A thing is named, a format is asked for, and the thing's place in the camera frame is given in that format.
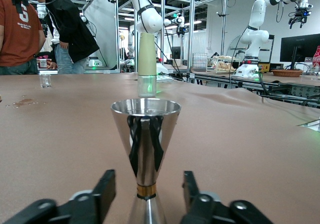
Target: human hand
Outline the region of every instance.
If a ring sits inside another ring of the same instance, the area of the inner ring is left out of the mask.
[[[69,43],[68,43],[68,42],[60,41],[60,47],[62,47],[63,49],[68,49]]]
[[[53,61],[51,61],[51,62],[47,62],[48,64],[50,64],[50,65],[46,65],[46,68],[47,69],[50,69],[50,70],[56,70],[57,69],[57,63],[55,63],[55,62],[53,62]]]

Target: orange t-shirt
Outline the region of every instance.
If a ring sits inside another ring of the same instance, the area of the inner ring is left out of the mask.
[[[19,14],[11,0],[0,0],[0,25],[4,26],[0,66],[14,67],[30,61],[39,49],[42,30],[35,8],[21,5]]]

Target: gold band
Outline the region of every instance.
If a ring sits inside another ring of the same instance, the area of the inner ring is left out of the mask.
[[[156,194],[157,185],[156,185],[156,183],[153,185],[148,185],[148,186],[137,185],[136,190],[137,190],[137,194],[139,196],[150,197],[150,196]]]

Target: blue jeans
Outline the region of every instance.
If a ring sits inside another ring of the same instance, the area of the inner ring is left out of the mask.
[[[62,48],[59,44],[55,46],[54,54],[58,65],[58,74],[83,74],[85,72],[86,58],[73,63],[69,56],[69,50]]]
[[[31,59],[17,66],[0,66],[0,75],[38,74],[37,60]]]

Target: number on shirt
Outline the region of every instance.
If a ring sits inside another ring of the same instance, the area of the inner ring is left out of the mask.
[[[23,5],[22,3],[21,3],[21,7],[22,7],[22,14],[20,14],[19,17],[23,22],[27,23],[27,22],[29,22],[27,7],[25,5]]]

